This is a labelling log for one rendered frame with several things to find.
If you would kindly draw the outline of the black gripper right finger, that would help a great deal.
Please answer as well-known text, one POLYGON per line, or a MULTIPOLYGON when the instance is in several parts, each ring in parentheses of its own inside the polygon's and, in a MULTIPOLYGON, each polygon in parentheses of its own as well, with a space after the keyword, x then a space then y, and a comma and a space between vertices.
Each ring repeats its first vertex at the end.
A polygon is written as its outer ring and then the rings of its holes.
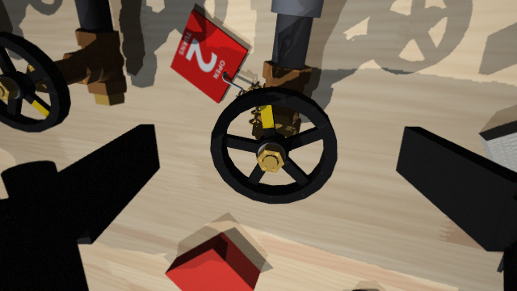
POLYGON ((417 126, 405 126, 396 171, 486 251, 504 252, 517 291, 517 172, 417 126))

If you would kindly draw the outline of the red rectangular block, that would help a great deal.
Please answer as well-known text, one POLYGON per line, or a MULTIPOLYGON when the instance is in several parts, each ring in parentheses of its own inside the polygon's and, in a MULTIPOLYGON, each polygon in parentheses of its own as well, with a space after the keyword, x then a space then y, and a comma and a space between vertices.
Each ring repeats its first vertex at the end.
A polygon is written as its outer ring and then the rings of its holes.
POLYGON ((260 271, 221 232, 177 257, 165 274, 182 291, 254 291, 260 271))

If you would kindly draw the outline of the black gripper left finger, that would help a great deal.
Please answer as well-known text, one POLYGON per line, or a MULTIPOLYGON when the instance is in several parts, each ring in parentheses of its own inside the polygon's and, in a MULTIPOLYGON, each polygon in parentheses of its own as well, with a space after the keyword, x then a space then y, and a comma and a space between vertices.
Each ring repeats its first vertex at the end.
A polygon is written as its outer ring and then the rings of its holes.
POLYGON ((93 244, 159 169, 154 124, 139 124, 59 172, 53 161, 4 170, 0 291, 89 291, 78 244, 93 244))

